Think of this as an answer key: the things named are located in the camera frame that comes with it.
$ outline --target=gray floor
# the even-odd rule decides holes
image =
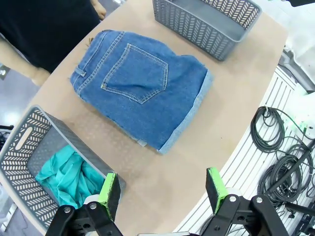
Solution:
[[[112,0],[99,0],[109,16],[119,4]],[[0,125],[16,125],[25,108],[35,96],[39,87],[29,78],[10,70],[4,79],[0,78]],[[40,236],[36,228],[24,217],[19,209],[14,213],[6,231],[0,236]]]

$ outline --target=basket bottom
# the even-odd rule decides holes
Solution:
[[[46,133],[45,137],[39,143],[38,147],[32,154],[27,163],[27,168],[30,173],[35,177],[41,170],[42,166],[60,149],[68,145],[68,142],[58,133],[58,131],[51,127]],[[44,187],[44,190],[49,196],[59,205],[56,197],[52,191]]]
[[[199,17],[233,41],[241,40],[246,32],[243,27],[231,18],[201,0],[173,0],[173,3]]]

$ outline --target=person's hand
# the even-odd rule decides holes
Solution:
[[[92,6],[101,20],[105,19],[106,9],[98,2],[98,0],[91,0]]]

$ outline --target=basket handle hole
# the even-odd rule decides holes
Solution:
[[[25,143],[25,141],[28,139],[29,135],[31,134],[32,130],[33,130],[32,127],[27,128],[23,136],[20,138],[18,144],[15,146],[15,150],[21,149],[21,147],[23,146],[23,144]]]

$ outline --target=back pocket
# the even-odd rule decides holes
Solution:
[[[122,56],[106,75],[101,88],[140,104],[166,89],[168,64],[127,44]]]

